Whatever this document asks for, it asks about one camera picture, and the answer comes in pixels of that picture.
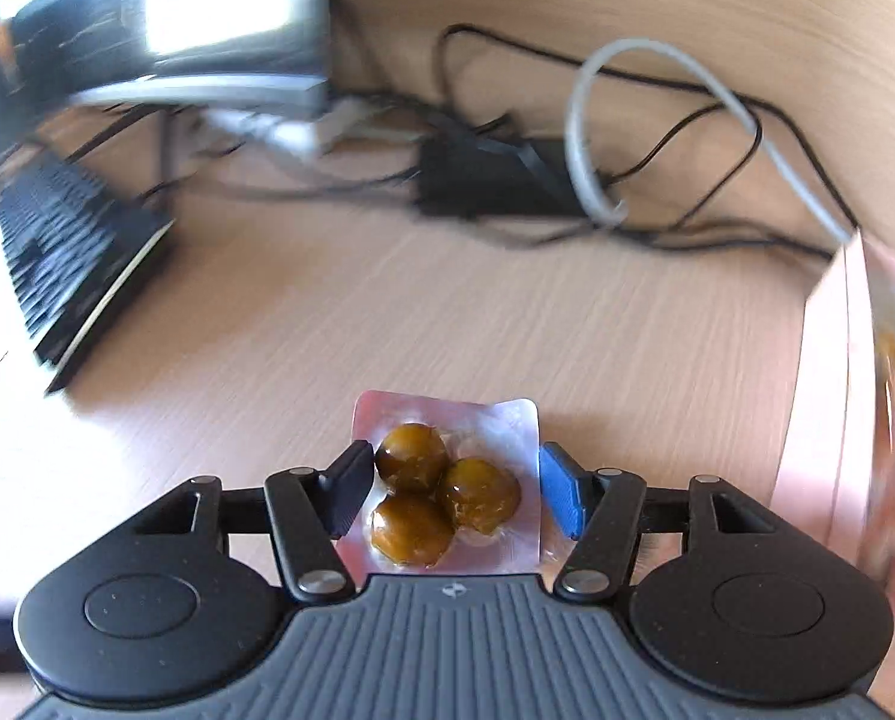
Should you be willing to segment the packaged brown balls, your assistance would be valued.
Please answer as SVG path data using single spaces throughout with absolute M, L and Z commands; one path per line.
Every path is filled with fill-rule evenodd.
M 356 583 L 374 574 L 527 574 L 542 564 L 539 408 L 368 390 L 352 437 L 371 489 L 335 546 Z

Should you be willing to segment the pink cardboard box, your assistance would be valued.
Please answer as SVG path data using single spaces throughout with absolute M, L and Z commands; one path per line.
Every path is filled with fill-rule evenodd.
M 806 300 L 771 507 L 895 598 L 895 250 L 867 234 Z

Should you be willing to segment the black keyboard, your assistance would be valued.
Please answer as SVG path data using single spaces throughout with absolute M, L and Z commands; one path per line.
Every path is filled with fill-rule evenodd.
M 0 166 L 0 236 L 44 392 L 70 385 L 171 245 L 174 218 L 39 149 Z

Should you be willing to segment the black power adapter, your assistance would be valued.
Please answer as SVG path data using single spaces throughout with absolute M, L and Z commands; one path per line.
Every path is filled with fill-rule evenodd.
M 430 138 L 420 146 L 413 206 L 434 218 L 576 218 L 560 138 Z

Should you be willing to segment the white power strip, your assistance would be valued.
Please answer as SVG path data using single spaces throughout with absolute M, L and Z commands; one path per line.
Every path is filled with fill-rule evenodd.
M 355 133 L 381 112 L 376 104 L 361 99 L 342 98 L 310 121 L 298 117 L 260 110 L 203 109 L 200 112 L 208 127 L 247 142 L 290 154 L 303 161 L 317 160 L 332 151 L 342 140 Z

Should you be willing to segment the curved black monitor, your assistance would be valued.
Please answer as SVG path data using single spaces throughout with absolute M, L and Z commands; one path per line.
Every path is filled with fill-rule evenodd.
M 0 29 L 28 121 L 128 103 L 310 121 L 331 97 L 329 0 L 0 0 Z

